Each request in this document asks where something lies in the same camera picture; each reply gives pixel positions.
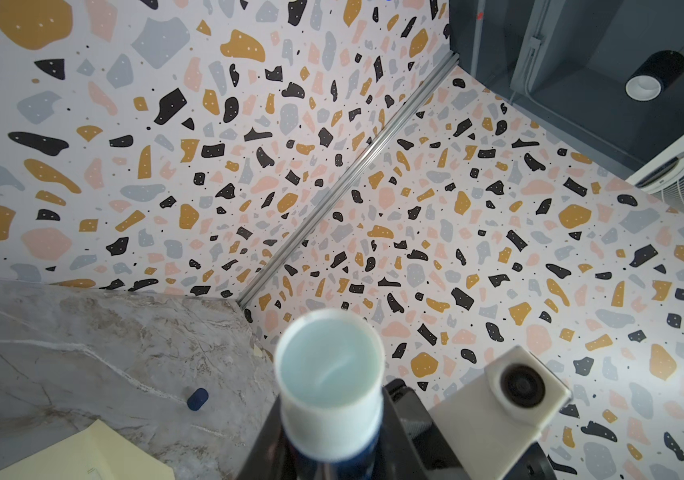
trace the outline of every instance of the yellow envelope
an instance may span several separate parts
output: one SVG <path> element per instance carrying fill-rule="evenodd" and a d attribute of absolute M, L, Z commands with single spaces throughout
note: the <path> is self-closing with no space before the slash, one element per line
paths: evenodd
<path fill-rule="evenodd" d="M 4 468 L 0 480 L 174 480 L 174 470 L 97 420 Z"/>

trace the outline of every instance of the black round lens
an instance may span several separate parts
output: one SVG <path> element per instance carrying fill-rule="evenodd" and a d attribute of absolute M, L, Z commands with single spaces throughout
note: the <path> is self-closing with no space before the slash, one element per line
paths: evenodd
<path fill-rule="evenodd" d="M 532 408 L 545 398 L 545 382 L 536 370 L 526 365 L 510 366 L 501 376 L 501 390 L 510 402 Z"/>

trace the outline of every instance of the white bottle cap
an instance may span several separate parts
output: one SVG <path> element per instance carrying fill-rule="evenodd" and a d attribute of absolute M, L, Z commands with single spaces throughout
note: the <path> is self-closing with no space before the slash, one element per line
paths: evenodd
<path fill-rule="evenodd" d="M 637 101 L 654 100 L 662 92 L 662 84 L 649 75 L 638 75 L 625 84 L 625 93 Z"/>
<path fill-rule="evenodd" d="M 318 462 L 360 453 L 379 433 L 384 368 L 382 340 L 356 314 L 321 309 L 292 321 L 275 354 L 290 442 Z"/>

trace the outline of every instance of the cylindrical black spotlight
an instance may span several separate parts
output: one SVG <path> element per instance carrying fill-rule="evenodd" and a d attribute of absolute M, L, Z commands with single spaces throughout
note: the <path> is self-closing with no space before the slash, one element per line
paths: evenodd
<path fill-rule="evenodd" d="M 625 93 L 637 101 L 654 100 L 684 72 L 684 56 L 663 50 L 646 58 L 625 84 Z"/>

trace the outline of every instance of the terrazzo pattern panel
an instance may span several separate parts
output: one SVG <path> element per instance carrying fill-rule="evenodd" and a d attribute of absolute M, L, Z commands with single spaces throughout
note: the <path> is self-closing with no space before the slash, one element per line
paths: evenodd
<path fill-rule="evenodd" d="M 448 52 L 436 0 L 0 0 L 0 278 L 236 295 Z"/>
<path fill-rule="evenodd" d="M 684 216 L 460 70 L 253 300 L 268 350 L 350 309 L 427 406 L 515 344 L 572 401 L 542 435 L 559 478 L 684 479 Z"/>

